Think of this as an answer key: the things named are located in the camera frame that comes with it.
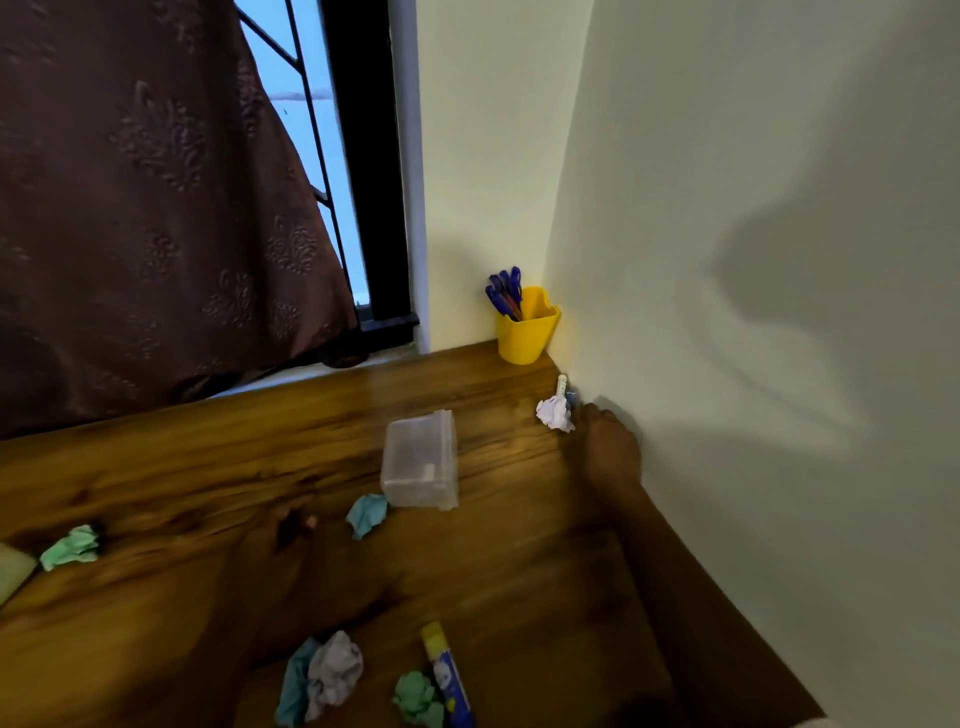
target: yellow pen holder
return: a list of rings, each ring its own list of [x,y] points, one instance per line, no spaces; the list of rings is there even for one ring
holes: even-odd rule
[[[550,305],[546,291],[536,285],[523,287],[520,302],[523,321],[496,317],[496,343],[500,356],[511,364],[533,364],[546,348],[560,321],[560,309]]]

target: wooden table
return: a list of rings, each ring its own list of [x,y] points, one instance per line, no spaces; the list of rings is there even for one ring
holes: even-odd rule
[[[492,343],[0,444],[0,540],[70,527],[103,556],[39,573],[0,610],[0,724],[130,725],[204,628],[227,546],[263,503],[316,492],[310,578],[268,630],[237,725],[271,726],[286,657],[344,626],[366,671],[328,726],[399,726],[397,677],[444,624],[481,726],[607,726],[670,693],[619,546],[534,417],[557,370]],[[390,420],[452,409],[460,507],[393,511],[361,542]]]

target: plastic container lid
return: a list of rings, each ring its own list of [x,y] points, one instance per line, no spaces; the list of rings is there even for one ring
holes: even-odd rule
[[[387,425],[380,489],[394,507],[457,507],[457,430],[450,410]]]

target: crumpled tissue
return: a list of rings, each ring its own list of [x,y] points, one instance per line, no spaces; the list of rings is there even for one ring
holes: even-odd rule
[[[308,637],[287,663],[274,722],[284,728],[320,717],[328,705],[341,705],[363,673],[363,655],[343,630],[326,644]]]
[[[306,671],[309,703],[305,720],[316,720],[328,705],[342,705],[353,694],[363,674],[360,648],[340,630],[310,660]]]
[[[306,694],[306,671],[310,660],[320,649],[320,643],[308,637],[287,662],[287,671],[283,674],[283,687],[280,689],[280,702],[274,712],[274,723],[282,728],[293,728],[303,724],[309,698]]]
[[[444,705],[434,700],[436,689],[422,672],[408,672],[396,681],[394,705],[406,723],[443,728]]]
[[[347,513],[347,523],[353,526],[353,538],[359,541],[375,525],[380,525],[387,518],[387,497],[361,496]]]
[[[40,554],[44,571],[69,564],[72,561],[97,560],[97,532],[90,525],[71,528],[70,533]]]
[[[566,375],[557,377],[557,394],[549,400],[541,400],[537,405],[537,417],[550,429],[572,432],[575,427],[570,421],[570,406],[566,401]]]

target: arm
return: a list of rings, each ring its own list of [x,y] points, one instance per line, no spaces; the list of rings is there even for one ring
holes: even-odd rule
[[[180,728],[229,728],[252,650],[270,614],[293,591],[316,519],[310,498],[274,507],[230,554],[206,629],[187,658],[156,722]]]
[[[667,669],[694,725],[792,728],[824,715],[686,549],[640,485],[636,437],[583,408],[587,480],[607,510]]]

